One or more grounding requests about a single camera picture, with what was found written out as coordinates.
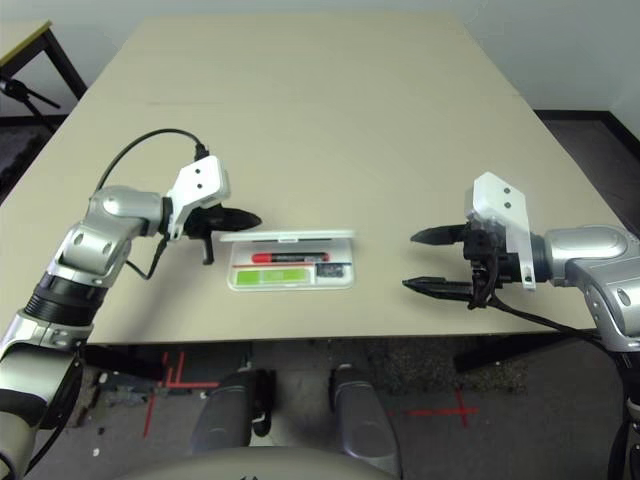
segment clear plastic box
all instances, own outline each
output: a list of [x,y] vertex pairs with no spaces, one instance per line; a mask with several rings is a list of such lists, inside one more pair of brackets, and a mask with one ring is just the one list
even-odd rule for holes
[[353,230],[227,233],[227,282],[237,291],[349,288],[355,280]]

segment red tape mark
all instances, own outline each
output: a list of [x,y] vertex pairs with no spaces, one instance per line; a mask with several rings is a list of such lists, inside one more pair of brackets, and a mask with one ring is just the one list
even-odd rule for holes
[[180,356],[178,358],[178,369],[176,371],[176,379],[173,378],[173,367],[169,367],[167,370],[167,382],[165,383],[165,387],[167,388],[218,388],[220,386],[220,382],[183,382],[182,381],[182,371],[184,370],[184,362],[185,362],[185,354],[184,352],[180,352]]
[[[462,426],[464,428],[468,428],[469,421],[467,415],[474,415],[479,412],[479,409],[476,407],[465,407],[462,400],[462,391],[458,388],[455,392],[458,408],[424,408],[419,410],[404,410],[400,413],[409,417],[443,417],[448,415],[459,415],[462,420]],[[390,410],[387,412],[387,415],[393,417],[396,415],[396,412]]]
[[463,412],[460,414],[460,418],[462,419],[462,426],[464,428],[468,428],[469,422],[467,420],[467,414],[464,413],[464,402],[462,401],[462,391],[459,388],[456,388],[456,400],[458,400],[458,407]]
[[[180,352],[180,357],[178,358],[178,369],[176,371],[176,380],[173,381],[173,367],[169,367],[167,369],[167,376],[164,382],[158,382],[158,387],[165,388],[217,388],[220,386],[220,382],[183,382],[182,380],[182,371],[184,370],[184,362],[185,362],[185,354],[184,352]],[[169,363],[169,352],[164,352],[162,354],[162,365],[165,367]],[[153,408],[156,403],[156,394],[155,392],[151,393],[149,397],[149,405],[147,407],[147,415],[144,420],[144,431],[142,432],[142,437],[147,438],[149,435],[149,431],[151,429],[151,418],[153,417]]]
[[410,417],[443,417],[447,415],[472,415],[478,413],[478,409],[475,407],[469,408],[438,408],[435,410],[407,410],[402,412]]
[[144,419],[144,431],[142,432],[142,438],[147,438],[149,430],[151,429],[151,416],[153,415],[153,407],[156,404],[156,394],[152,393],[149,397],[149,406],[147,407],[147,416]]

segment metal stand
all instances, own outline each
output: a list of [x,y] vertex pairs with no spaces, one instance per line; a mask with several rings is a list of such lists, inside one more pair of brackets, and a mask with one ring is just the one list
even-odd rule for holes
[[4,76],[0,76],[0,91],[7,97],[13,98],[27,107],[33,116],[36,117],[51,133],[56,131],[55,126],[40,113],[33,103],[31,103],[31,99],[29,97],[35,97],[41,102],[51,105],[54,108],[60,108],[60,105],[49,100],[47,97],[30,90],[21,81]]

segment white wall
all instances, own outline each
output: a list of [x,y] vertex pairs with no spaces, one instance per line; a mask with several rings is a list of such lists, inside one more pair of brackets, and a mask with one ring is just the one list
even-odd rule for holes
[[618,119],[640,138],[640,48],[626,48],[626,45],[640,47],[640,2],[630,1],[625,8],[628,13],[619,18],[616,42],[624,48],[612,48],[611,53],[620,57],[619,72],[622,88],[611,105],[611,111]]
[[[623,92],[640,104],[638,5],[637,0],[2,0],[0,19],[51,19],[54,33],[91,83],[145,16],[450,10],[534,108],[608,110],[618,102],[623,112],[628,104]],[[63,103],[66,111],[74,104],[46,58],[36,59],[18,78]],[[0,99],[0,115],[23,113],[21,105]],[[640,117],[634,118],[640,133]]]

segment table leg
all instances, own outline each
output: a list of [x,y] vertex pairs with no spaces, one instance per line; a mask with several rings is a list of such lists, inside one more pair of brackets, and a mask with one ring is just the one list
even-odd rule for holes
[[570,338],[569,335],[563,333],[508,335],[499,340],[489,341],[474,350],[456,355],[454,364],[458,373],[468,372],[469,370],[531,353]]
[[84,92],[87,91],[87,85],[71,63],[71,60],[69,60],[69,57],[67,57],[67,54],[64,53],[64,50],[53,33],[51,33],[51,30],[44,32],[42,38],[47,42],[44,51],[51,60],[51,63],[53,63],[53,66],[56,67],[64,81],[69,85],[73,94],[79,100],[82,95],[84,95]]

